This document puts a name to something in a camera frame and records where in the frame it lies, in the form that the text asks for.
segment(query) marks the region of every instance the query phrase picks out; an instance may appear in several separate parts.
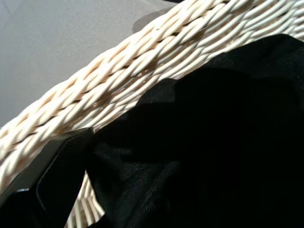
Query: wicker weave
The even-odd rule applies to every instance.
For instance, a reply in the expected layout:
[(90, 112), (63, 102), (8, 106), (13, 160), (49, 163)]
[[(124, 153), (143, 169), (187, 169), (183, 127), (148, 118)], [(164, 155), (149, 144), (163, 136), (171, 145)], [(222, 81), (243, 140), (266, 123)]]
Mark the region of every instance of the wicker weave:
[[(51, 136), (100, 129), (164, 78), (180, 78), (221, 52), (284, 33), (304, 39), (304, 0), (185, 0), (54, 86), (0, 130), (0, 190)], [(66, 227), (103, 211), (85, 176)]]

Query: black plastic piece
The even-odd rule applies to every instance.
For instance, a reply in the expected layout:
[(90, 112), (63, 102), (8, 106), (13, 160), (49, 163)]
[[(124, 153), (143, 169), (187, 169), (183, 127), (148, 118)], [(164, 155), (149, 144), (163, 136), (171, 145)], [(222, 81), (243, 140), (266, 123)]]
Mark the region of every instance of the black plastic piece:
[(4, 227), (63, 228), (81, 188), (91, 128), (52, 138), (0, 195)]

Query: black cloth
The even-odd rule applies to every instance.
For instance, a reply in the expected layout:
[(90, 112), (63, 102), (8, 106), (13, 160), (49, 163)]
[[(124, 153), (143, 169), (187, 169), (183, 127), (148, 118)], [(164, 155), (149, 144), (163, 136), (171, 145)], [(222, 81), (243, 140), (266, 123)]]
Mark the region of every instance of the black cloth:
[(94, 138), (91, 227), (304, 227), (303, 63), (278, 35), (155, 85)]

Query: woven rim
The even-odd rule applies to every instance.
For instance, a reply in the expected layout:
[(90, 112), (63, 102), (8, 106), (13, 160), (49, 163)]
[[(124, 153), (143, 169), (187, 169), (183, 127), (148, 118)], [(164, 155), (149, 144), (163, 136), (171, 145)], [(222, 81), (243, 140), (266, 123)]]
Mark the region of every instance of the woven rim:
[[(278, 33), (304, 39), (304, 0), (183, 1), (97, 56), (3, 126), (0, 190), (50, 137), (83, 127), (100, 129), (162, 79), (182, 77), (221, 52)], [(94, 207), (95, 200), (85, 178), (70, 216), (84, 211), (85, 217), (76, 219), (77, 227), (84, 220), (86, 225), (96, 221), (94, 216), (88, 219), (84, 209)], [(82, 199), (92, 203), (87, 200), (76, 209)], [(73, 220), (68, 227), (74, 226)]]

